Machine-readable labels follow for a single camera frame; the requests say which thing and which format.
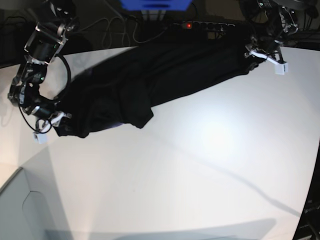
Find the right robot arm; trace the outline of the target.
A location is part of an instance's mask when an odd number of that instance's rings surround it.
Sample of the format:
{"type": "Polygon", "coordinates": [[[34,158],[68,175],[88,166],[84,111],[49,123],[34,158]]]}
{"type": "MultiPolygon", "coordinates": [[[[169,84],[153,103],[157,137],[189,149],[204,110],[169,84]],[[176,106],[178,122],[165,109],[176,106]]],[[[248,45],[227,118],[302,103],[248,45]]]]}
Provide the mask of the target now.
{"type": "Polygon", "coordinates": [[[68,116],[56,111],[56,105],[71,85],[71,69],[61,50],[68,41],[68,32],[76,26],[76,7],[71,0],[8,0],[0,7],[4,10],[27,10],[35,19],[35,29],[24,46],[25,62],[12,79],[7,98],[18,107],[22,116],[36,117],[32,130],[43,136],[68,116]],[[64,64],[67,81],[60,95],[48,99],[40,94],[40,85],[46,78],[48,65],[55,58],[64,64]]]}

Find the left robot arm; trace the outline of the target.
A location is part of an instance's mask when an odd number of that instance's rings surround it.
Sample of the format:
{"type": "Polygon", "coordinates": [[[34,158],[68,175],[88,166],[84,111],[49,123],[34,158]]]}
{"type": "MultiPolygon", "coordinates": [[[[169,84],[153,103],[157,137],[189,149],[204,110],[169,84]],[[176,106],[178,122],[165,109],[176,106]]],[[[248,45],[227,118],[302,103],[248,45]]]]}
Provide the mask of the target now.
{"type": "Polygon", "coordinates": [[[281,46],[298,31],[290,9],[275,0],[241,0],[239,6],[251,31],[244,57],[286,65],[281,46]]]}

